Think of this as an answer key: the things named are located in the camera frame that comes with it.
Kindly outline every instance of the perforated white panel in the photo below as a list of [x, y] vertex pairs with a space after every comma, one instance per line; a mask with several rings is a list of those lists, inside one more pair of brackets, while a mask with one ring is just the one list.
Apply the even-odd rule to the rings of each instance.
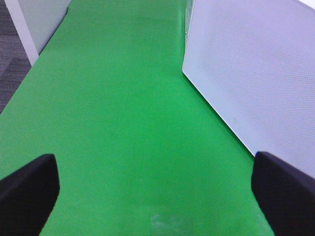
[[315, 11], [195, 0], [183, 71], [252, 153], [315, 177]]

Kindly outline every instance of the green desk mat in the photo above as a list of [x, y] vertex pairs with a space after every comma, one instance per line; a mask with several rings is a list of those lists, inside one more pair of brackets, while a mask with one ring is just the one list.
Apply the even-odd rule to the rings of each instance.
[[182, 74], [185, 0], [73, 0], [0, 115], [0, 177], [54, 153], [41, 235], [266, 236], [253, 157]]

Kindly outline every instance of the desk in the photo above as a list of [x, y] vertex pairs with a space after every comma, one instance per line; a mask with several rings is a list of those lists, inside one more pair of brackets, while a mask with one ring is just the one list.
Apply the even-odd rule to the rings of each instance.
[[41, 235], [272, 235], [253, 157], [182, 74], [184, 0], [73, 0], [0, 116], [0, 177], [43, 153]]

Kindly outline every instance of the gray carpet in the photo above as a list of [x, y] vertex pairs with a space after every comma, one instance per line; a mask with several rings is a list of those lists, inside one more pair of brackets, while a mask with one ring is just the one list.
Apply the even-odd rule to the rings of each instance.
[[31, 68], [19, 35], [0, 0], [0, 113]]

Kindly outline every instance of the white panel edge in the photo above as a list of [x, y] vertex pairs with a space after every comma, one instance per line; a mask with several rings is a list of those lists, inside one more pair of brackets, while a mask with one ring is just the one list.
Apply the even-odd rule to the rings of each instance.
[[20, 4], [17, 0], [4, 0], [6, 7], [8, 8], [14, 26], [21, 39], [25, 52], [33, 66], [38, 59], [38, 51], [35, 47], [33, 38], [31, 36], [29, 27], [25, 21]]
[[302, 3], [304, 3], [305, 5], [315, 9], [315, 0], [298, 0]]

